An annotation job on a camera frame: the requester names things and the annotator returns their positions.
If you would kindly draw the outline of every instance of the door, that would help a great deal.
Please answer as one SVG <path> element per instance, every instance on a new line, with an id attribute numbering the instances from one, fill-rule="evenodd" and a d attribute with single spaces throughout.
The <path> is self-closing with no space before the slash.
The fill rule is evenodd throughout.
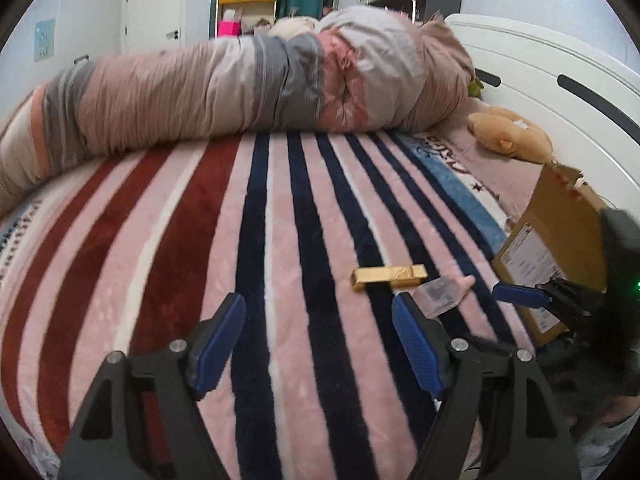
<path id="1" fill-rule="evenodd" d="M 127 0 L 127 52 L 180 48 L 182 0 Z"/>

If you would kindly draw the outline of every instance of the headboard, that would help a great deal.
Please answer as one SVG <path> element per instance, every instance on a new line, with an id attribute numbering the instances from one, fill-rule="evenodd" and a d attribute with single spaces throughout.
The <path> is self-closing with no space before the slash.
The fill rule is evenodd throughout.
<path id="1" fill-rule="evenodd" d="M 640 221 L 640 75 L 536 25 L 470 14 L 447 23 L 484 82 L 482 100 L 544 128 L 559 162 Z"/>

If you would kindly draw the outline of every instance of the metal screw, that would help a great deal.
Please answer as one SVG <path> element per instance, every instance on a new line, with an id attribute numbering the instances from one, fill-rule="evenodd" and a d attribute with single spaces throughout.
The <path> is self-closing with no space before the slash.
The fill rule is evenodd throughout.
<path id="1" fill-rule="evenodd" d="M 451 348 L 453 348 L 456 352 L 464 352 L 469 349 L 469 343 L 461 338 L 455 338 L 451 341 Z"/>
<path id="2" fill-rule="evenodd" d="M 107 355 L 107 362 L 110 365 L 114 365 L 120 361 L 124 357 L 124 354 L 120 350 L 114 350 L 109 355 Z"/>
<path id="3" fill-rule="evenodd" d="M 183 352 L 185 348 L 187 348 L 187 342 L 184 339 L 176 339 L 169 345 L 169 350 L 176 354 Z"/>
<path id="4" fill-rule="evenodd" d="M 524 348 L 518 350 L 516 352 L 516 355 L 518 356 L 518 359 L 520 359 L 523 363 L 528 363 L 533 359 L 533 355 L 531 355 L 531 352 L 529 352 L 529 350 L 525 350 Z"/>

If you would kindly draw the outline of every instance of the rolled comforter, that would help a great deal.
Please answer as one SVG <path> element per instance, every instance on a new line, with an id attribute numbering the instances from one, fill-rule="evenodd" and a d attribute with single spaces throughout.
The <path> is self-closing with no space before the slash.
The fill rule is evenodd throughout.
<path id="1" fill-rule="evenodd" d="M 0 217 L 97 156 L 247 130 L 429 128 L 461 106 L 471 59 L 440 16 L 420 28 L 349 7 L 290 41 L 218 38 L 86 62 L 36 88 L 0 133 Z"/>

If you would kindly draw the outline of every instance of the teddy bear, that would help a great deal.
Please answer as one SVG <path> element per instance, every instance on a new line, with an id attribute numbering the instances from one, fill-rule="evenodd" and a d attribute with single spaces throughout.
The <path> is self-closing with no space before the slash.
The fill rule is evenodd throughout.
<path id="1" fill-rule="evenodd" d="M 476 139 L 492 152 L 536 164 L 554 160 L 548 135 L 516 112 L 489 106 L 482 113 L 469 115 L 467 121 Z"/>

